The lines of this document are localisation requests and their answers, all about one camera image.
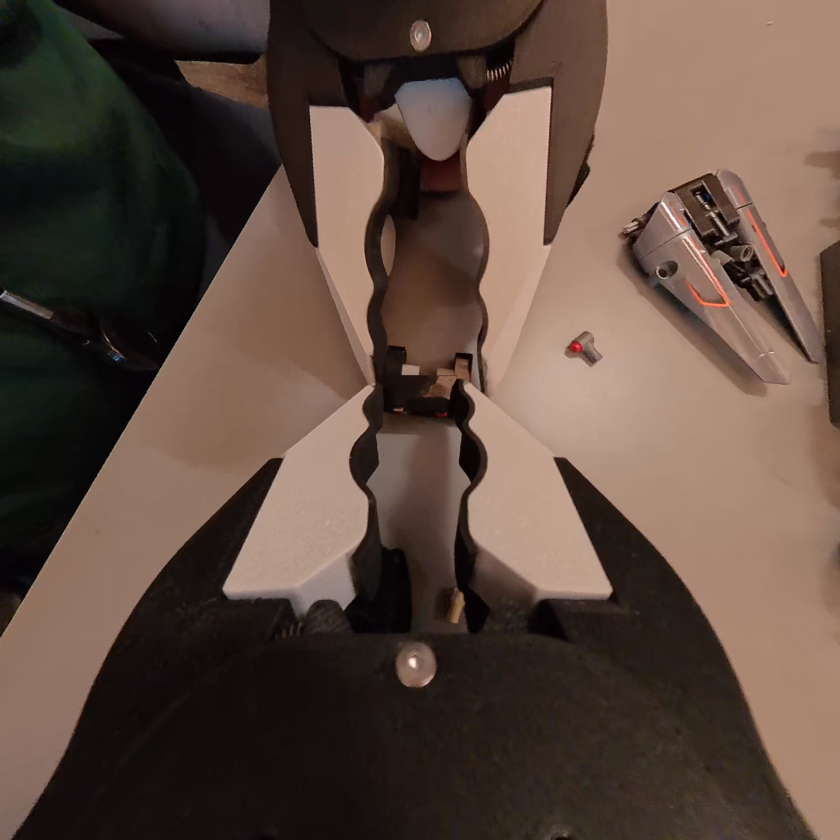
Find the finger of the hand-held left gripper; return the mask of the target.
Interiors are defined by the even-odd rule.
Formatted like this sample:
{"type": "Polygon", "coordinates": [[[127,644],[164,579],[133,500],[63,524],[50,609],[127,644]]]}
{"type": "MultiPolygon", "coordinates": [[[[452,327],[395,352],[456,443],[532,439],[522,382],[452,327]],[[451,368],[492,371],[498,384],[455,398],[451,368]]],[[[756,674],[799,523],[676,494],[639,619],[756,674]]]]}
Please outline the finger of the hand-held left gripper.
{"type": "Polygon", "coordinates": [[[465,148],[467,191],[483,223],[478,293],[482,390],[508,370],[550,255],[544,240],[552,90],[504,95],[465,148]]]}
{"type": "Polygon", "coordinates": [[[349,108],[311,105],[309,118],[318,261],[362,375],[374,384],[368,310],[375,286],[364,247],[383,195],[385,155],[349,108]]]}

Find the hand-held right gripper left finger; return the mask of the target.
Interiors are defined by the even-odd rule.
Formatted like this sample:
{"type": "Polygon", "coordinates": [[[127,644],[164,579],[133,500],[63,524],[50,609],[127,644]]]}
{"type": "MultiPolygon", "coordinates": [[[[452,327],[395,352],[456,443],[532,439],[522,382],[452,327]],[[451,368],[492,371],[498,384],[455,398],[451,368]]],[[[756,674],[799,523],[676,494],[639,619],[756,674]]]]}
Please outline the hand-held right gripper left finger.
{"type": "Polygon", "coordinates": [[[224,582],[229,600],[350,603],[351,558],[368,528],[367,496],[351,473],[351,450],[370,421],[361,389],[295,443],[280,467],[224,582]]]}

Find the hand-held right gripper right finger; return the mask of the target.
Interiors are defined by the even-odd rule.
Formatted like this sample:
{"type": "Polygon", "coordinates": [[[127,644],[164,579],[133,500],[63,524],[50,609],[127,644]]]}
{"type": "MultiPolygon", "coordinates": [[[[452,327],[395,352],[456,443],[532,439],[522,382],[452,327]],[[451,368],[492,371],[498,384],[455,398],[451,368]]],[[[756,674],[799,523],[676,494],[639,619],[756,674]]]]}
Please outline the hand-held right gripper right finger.
{"type": "Polygon", "coordinates": [[[469,482],[456,526],[460,590],[490,609],[608,600],[613,587],[550,450],[472,384],[458,381],[451,396],[469,482]]]}

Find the small black lego assembly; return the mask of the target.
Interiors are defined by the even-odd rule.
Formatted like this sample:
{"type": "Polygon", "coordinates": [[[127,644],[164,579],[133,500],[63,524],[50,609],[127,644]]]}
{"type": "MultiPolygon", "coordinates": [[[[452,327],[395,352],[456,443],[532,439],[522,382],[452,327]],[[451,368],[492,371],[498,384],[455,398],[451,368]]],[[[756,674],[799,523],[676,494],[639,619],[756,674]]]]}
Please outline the small black lego assembly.
{"type": "Polygon", "coordinates": [[[419,365],[406,362],[404,347],[390,345],[381,378],[384,410],[393,414],[446,419],[455,383],[472,379],[473,359],[471,353],[457,353],[449,367],[422,373],[419,365]]]}

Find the grey pointed lego wing assembly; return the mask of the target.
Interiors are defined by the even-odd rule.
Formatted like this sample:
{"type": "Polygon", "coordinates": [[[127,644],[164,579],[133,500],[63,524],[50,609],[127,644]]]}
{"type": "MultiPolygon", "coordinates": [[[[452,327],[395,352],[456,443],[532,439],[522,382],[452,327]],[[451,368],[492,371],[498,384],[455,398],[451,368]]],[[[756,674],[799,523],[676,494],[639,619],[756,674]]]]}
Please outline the grey pointed lego wing assembly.
{"type": "Polygon", "coordinates": [[[742,178],[720,169],[665,192],[623,236],[651,287],[669,292],[766,384],[790,382],[749,300],[768,302],[814,364],[823,339],[742,178]]]}

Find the person's green shirt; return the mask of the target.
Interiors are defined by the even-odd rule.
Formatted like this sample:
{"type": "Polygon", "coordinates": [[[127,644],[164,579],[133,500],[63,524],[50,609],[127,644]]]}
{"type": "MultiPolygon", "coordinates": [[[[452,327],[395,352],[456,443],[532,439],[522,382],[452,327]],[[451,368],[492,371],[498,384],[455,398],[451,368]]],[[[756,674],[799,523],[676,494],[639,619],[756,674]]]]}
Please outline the person's green shirt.
{"type": "MultiPolygon", "coordinates": [[[[2,291],[168,350],[196,305],[205,213],[157,123],[54,2],[2,2],[2,291]]],[[[23,597],[154,373],[2,302],[2,594],[23,597]]]]}

